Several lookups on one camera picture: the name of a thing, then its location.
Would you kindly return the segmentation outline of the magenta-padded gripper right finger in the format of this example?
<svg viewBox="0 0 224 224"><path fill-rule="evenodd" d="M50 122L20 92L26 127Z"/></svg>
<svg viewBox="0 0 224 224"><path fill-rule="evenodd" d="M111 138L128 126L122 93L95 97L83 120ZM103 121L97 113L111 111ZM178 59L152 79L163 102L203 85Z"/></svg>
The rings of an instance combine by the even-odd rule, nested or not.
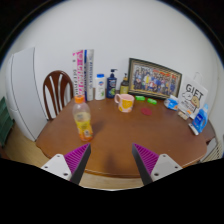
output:
<svg viewBox="0 0 224 224"><path fill-rule="evenodd" d="M132 154L144 185L150 184L182 169L182 167L167 154L158 155L136 143L132 144Z"/></svg>

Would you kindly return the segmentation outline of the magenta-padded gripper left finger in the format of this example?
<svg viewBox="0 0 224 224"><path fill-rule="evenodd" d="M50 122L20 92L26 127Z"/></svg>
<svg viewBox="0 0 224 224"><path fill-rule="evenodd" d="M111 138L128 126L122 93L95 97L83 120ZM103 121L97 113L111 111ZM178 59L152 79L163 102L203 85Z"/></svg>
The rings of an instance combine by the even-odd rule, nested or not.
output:
<svg viewBox="0 0 224 224"><path fill-rule="evenodd" d="M91 145L87 143L65 155L56 154L42 166L42 169L78 185L90 154Z"/></svg>

